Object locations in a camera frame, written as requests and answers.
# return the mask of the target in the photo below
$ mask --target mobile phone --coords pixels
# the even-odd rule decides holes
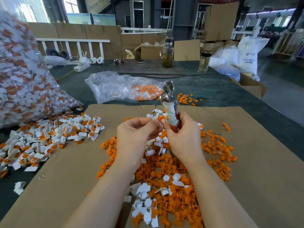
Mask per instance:
[[[136,61],[137,63],[145,63],[145,61],[140,58],[134,58],[134,61]]]

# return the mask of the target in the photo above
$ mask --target forearm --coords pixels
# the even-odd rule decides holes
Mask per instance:
[[[257,227],[205,160],[190,165],[187,170],[193,181],[206,228]]]
[[[132,168],[115,161],[64,228],[114,227],[133,174]]]

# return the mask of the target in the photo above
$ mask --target table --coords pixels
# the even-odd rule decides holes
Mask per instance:
[[[154,61],[150,63],[150,69],[155,64]],[[123,64],[119,65],[119,72],[133,72],[130,68],[128,71],[123,71]],[[277,110],[268,106],[262,100],[253,96],[240,86],[234,84],[225,76],[219,75],[213,69],[209,69],[204,75],[197,75],[198,61],[176,62],[176,69],[180,69],[182,76],[170,75],[168,72],[164,73],[158,70],[157,75],[153,75],[157,80],[172,80],[177,89],[177,92],[184,94],[193,94],[196,99],[203,99],[197,106],[211,106],[211,107],[226,107],[226,106],[240,106],[247,113],[249,113],[255,120],[257,120],[266,130],[268,130],[274,137],[282,142],[288,149],[296,154],[302,161],[304,161],[304,128],[296,122],[288,119]],[[106,70],[116,71],[115,67],[109,68],[104,65]],[[90,88],[85,84],[84,79],[88,78],[91,73],[102,72],[104,68],[101,66],[92,66],[83,72],[73,72],[66,78],[59,82],[62,90],[65,90],[72,97],[80,100],[85,104],[85,108],[89,104],[96,104],[96,100]],[[51,73],[55,79],[65,75],[73,66],[54,67]],[[137,70],[138,66],[134,65],[133,70]],[[160,101],[111,101],[106,104],[125,104],[125,105],[145,105],[155,104],[160,105]],[[0,133],[4,135],[9,134],[9,130],[1,130]],[[35,173],[23,172],[22,170],[10,171],[9,175],[0,180],[0,192],[2,195],[2,206],[0,207],[0,219],[2,219],[13,203],[17,200],[18,195],[13,192],[14,184],[18,181],[30,182],[35,176]]]

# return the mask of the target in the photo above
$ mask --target white railing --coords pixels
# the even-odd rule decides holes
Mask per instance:
[[[100,0],[90,8],[91,14],[99,14],[103,9],[111,4],[111,0]]]
[[[198,33],[203,33],[203,32],[204,32],[204,30],[194,30],[193,38],[196,39],[196,38],[203,37],[203,36],[197,35]],[[230,39],[234,40],[237,34],[242,34],[243,35],[242,38],[246,37],[247,35],[250,35],[250,36],[256,38],[257,35],[259,34],[259,32],[260,32],[260,26],[253,28],[252,31],[232,31]]]
[[[301,32],[283,31],[272,54],[284,54],[304,58],[304,34]]]
[[[151,28],[128,28],[122,27],[121,28],[122,34],[157,34],[157,33],[167,33],[167,29],[151,29]]]
[[[47,46],[45,44],[46,41],[47,42],[54,42],[55,49],[57,50],[57,52],[59,52],[59,48],[58,48],[57,42],[60,42],[60,43],[61,42],[65,42],[65,45],[66,45],[66,48],[67,48],[66,50],[68,51],[70,57],[72,57],[72,55],[71,55],[71,50],[70,50],[69,42],[76,42],[77,43],[78,51],[81,51],[80,42],[87,42],[89,44],[89,50],[90,50],[90,56],[91,56],[91,58],[94,58],[93,49],[92,49],[92,42],[99,42],[100,54],[101,54],[101,57],[103,59],[104,59],[104,54],[103,54],[102,43],[103,42],[110,42],[110,40],[62,39],[62,38],[36,38],[36,40],[42,42],[44,51],[47,49]]]

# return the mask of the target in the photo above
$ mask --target glass bottle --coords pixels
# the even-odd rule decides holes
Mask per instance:
[[[211,51],[203,51],[200,59],[199,72],[207,72],[210,62],[210,57],[212,55]]]
[[[163,59],[162,65],[164,68],[172,68],[173,50],[173,38],[166,37],[164,48],[159,52],[160,57]]]

